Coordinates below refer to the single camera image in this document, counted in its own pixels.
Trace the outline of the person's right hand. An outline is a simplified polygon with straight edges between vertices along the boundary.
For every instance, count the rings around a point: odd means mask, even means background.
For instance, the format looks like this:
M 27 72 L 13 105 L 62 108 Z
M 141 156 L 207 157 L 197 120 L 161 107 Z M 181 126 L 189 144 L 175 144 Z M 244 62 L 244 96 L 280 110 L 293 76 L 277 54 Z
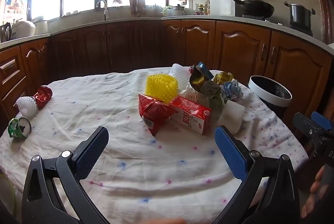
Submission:
M 321 185 L 321 180 L 324 175 L 324 168 L 325 166 L 322 166 L 320 168 L 320 170 L 318 171 L 315 177 L 315 182 L 312 184 L 310 188 L 310 196 L 308 197 L 305 205 L 303 206 L 301 210 L 302 218 L 305 218 L 308 214 L 310 214 L 313 211 L 315 207 L 315 203 L 316 203 L 315 198 L 318 197 L 319 199 L 321 199 L 328 188 L 327 184 Z

